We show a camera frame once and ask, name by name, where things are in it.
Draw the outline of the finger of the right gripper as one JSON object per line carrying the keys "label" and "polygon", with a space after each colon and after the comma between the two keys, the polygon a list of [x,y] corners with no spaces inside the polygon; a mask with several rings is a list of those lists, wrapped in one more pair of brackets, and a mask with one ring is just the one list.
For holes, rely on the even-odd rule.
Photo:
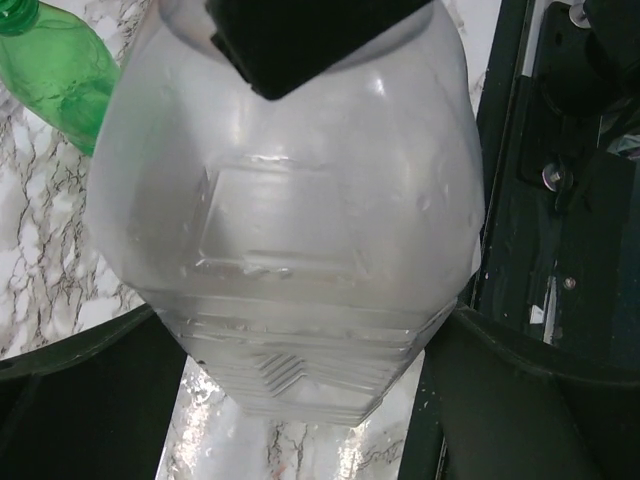
{"label": "finger of the right gripper", "polygon": [[416,12],[426,1],[207,1],[211,42],[252,90],[279,100]]}

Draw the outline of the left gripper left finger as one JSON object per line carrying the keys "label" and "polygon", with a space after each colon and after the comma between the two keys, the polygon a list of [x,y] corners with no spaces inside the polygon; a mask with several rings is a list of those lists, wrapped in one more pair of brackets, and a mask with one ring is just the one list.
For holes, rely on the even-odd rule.
{"label": "left gripper left finger", "polygon": [[143,305],[2,361],[2,478],[154,478],[185,360]]}

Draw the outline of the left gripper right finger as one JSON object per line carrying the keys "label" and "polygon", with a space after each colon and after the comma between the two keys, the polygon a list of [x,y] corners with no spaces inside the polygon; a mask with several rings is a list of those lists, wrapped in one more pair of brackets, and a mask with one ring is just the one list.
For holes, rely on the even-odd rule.
{"label": "left gripper right finger", "polygon": [[639,327],[574,353],[457,307],[426,349],[403,479],[635,479]]}

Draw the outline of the large clear bottle white cap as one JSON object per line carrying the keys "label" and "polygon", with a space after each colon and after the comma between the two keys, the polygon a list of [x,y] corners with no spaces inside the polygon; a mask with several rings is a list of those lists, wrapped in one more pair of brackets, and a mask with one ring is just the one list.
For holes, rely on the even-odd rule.
{"label": "large clear bottle white cap", "polygon": [[117,278],[245,411],[355,427],[480,265],[464,48],[431,1],[282,99],[153,1],[109,102],[85,222]]}

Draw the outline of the small green bottle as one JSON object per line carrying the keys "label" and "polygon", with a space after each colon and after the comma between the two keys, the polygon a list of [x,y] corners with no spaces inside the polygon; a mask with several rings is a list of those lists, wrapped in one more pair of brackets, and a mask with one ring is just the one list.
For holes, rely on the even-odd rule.
{"label": "small green bottle", "polygon": [[42,1],[1,3],[1,81],[91,156],[120,68],[82,19]]}

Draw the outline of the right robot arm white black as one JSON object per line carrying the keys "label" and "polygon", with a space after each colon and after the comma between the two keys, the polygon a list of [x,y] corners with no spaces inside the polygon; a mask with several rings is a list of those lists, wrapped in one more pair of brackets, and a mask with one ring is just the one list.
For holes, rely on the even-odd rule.
{"label": "right robot arm white black", "polygon": [[[252,89],[278,100],[415,12],[424,1],[208,1],[212,43]],[[544,76],[550,105],[575,116],[639,93],[639,4],[585,1],[587,34]]]}

